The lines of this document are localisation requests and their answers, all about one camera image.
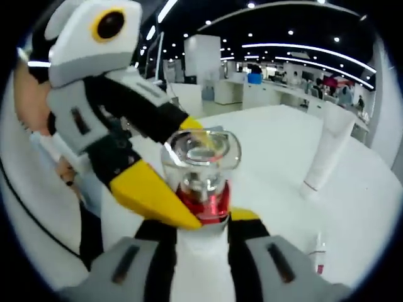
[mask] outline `white tube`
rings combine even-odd
[[[325,103],[321,140],[300,189],[304,198],[314,199],[327,182],[351,135],[356,119],[352,112],[330,102]]]

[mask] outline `person's hand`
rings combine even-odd
[[[74,193],[77,195],[77,198],[81,200],[80,191],[74,184],[76,172],[64,157],[61,157],[57,163],[56,173],[65,182],[65,184],[74,191]]]
[[[19,61],[14,71],[14,105],[18,119],[31,131],[50,135],[47,120],[50,108],[46,98],[51,90],[49,82],[39,84],[29,73],[26,62]]]

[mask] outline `small spray bottle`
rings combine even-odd
[[[309,253],[308,255],[314,265],[315,272],[319,275],[323,274],[326,258],[326,244],[322,232],[319,232],[317,234],[315,240],[315,248],[313,252]]]

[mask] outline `ceiling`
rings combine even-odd
[[[289,4],[291,1],[277,1],[283,5],[259,8],[259,4],[276,1],[178,0],[163,22],[159,24],[156,17],[166,1],[159,5],[155,14],[144,20],[142,27],[143,36],[147,35],[152,25],[157,25],[157,32],[163,31],[165,33],[163,48],[166,49],[166,53],[162,54],[164,59],[182,57],[185,40],[183,35],[185,33],[189,36],[195,34],[215,35],[220,36],[222,40],[227,40],[226,43],[222,41],[222,48],[225,48],[222,57],[235,57],[237,61],[244,61],[244,56],[249,52],[250,55],[259,55],[259,62],[263,60],[263,57],[265,57],[264,61],[269,62],[276,56],[292,57],[292,55],[287,55],[288,52],[305,52],[309,58],[306,59],[308,61],[341,69],[375,86],[375,76],[372,76],[371,72],[369,74],[372,77],[367,80],[367,70],[335,55],[287,47],[242,48],[242,45],[251,43],[308,45],[332,50],[368,64],[373,55],[374,39],[368,18],[360,21],[360,18],[365,14],[364,6],[360,4],[363,1],[354,1],[354,4],[350,3],[353,1],[347,0],[327,1],[327,3],[351,9],[357,12],[359,15],[357,16],[353,13],[318,6],[316,1],[309,1],[311,5],[307,5],[306,2],[308,1],[292,1],[292,5]],[[256,7],[248,9],[247,4],[249,2],[253,2]],[[244,12],[214,23],[214,20],[240,10],[244,10]],[[213,21],[213,24],[205,26],[206,20]],[[293,31],[293,35],[288,34],[290,30]],[[335,37],[340,39],[338,43],[334,41]],[[154,39],[149,42],[144,39],[139,46],[149,45]]]

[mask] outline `white desk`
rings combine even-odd
[[[282,235],[304,252],[318,230],[327,230],[324,277],[356,285],[389,241],[402,206],[403,188],[381,158],[350,138],[319,202],[303,200],[299,187],[312,163],[322,121],[287,106],[267,106],[212,116],[242,145],[242,162],[232,180],[232,204],[256,211],[272,235]],[[134,138],[133,145],[162,175],[161,147]],[[141,217],[104,199],[105,247],[133,236]]]

